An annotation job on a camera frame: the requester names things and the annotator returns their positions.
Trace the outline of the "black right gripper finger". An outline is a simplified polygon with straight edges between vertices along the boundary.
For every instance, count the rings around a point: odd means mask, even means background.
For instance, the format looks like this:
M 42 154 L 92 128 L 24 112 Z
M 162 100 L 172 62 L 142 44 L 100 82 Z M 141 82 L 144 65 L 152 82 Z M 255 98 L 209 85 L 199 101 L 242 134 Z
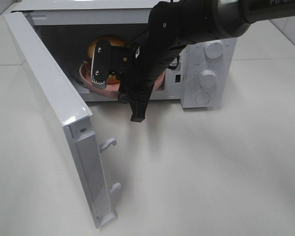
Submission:
M 145 119 L 147 106 L 149 103 L 151 93 L 135 94 L 120 92 L 118 95 L 118 101 L 120 103 L 128 103 L 132 110 L 130 121 L 142 122 Z
M 109 77 L 112 46 L 108 40 L 99 40 L 93 50 L 91 82 L 98 89 L 105 89 Z

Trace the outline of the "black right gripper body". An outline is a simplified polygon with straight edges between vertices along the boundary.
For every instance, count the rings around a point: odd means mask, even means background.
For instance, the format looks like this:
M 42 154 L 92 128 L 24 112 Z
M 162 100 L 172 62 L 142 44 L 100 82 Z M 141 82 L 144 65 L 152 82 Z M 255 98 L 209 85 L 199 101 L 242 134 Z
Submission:
M 129 98 L 150 98 L 154 79 L 151 71 L 154 63 L 154 49 L 150 43 L 131 48 L 111 46 L 109 69 L 120 80 L 121 93 Z

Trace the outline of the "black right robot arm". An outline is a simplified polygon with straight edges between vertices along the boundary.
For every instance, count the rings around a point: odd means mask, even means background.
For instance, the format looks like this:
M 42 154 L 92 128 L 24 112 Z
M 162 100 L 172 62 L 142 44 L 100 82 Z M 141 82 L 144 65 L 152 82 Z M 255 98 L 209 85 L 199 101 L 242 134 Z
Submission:
M 187 45 L 240 37 L 254 22 L 290 16 L 295 16 L 295 0 L 159 2 L 137 49 L 110 48 L 110 69 L 130 104 L 131 120 L 145 119 L 155 81 Z

